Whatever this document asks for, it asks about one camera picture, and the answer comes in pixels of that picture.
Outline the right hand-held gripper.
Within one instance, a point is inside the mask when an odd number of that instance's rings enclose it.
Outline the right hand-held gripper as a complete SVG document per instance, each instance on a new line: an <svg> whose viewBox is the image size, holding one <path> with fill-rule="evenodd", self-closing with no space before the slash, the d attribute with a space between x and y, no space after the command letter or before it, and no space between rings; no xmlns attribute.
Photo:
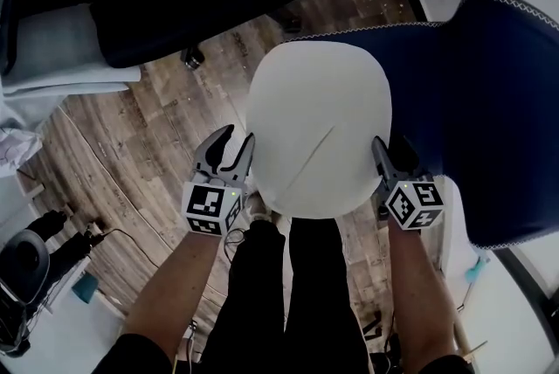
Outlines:
<svg viewBox="0 0 559 374"><path fill-rule="evenodd" d="M445 210L443 196L432 174L424 174L418 154L401 134L390 137L390 156L384 141L371 144L376 169L382 178L376 189L380 206L403 231L422 231L437 225ZM410 177L399 176L403 172Z"/></svg>

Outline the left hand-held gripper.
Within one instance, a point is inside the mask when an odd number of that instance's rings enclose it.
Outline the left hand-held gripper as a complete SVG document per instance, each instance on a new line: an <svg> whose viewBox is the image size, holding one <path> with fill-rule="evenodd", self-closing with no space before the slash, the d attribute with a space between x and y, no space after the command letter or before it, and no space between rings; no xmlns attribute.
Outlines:
<svg viewBox="0 0 559 374"><path fill-rule="evenodd" d="M197 147L191 179L183 185L181 213L190 232L224 237L245 207L255 136L244 140L229 167L219 169L234 125L213 132Z"/></svg>

